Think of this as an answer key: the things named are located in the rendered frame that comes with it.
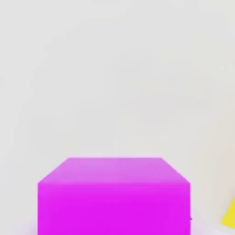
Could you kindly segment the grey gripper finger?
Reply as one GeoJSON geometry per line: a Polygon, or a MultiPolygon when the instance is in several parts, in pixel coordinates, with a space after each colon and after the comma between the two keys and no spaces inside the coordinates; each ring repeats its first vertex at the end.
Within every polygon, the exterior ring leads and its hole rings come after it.
{"type": "Polygon", "coordinates": [[[201,235],[200,223],[194,218],[190,218],[190,235],[201,235]]]}

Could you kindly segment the small magenta cube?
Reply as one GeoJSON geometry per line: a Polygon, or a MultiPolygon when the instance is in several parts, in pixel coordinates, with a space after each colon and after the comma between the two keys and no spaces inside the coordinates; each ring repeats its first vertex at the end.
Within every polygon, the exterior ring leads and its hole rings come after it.
{"type": "Polygon", "coordinates": [[[190,235],[190,183],[152,158],[69,158],[38,183],[38,235],[190,235]]]}

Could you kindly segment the small yellow cube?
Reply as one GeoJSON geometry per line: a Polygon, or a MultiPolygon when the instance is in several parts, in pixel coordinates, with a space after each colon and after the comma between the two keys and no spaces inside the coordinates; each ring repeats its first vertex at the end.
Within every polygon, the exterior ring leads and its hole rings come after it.
{"type": "Polygon", "coordinates": [[[235,229],[235,197],[233,198],[221,224],[223,226],[235,229]]]}

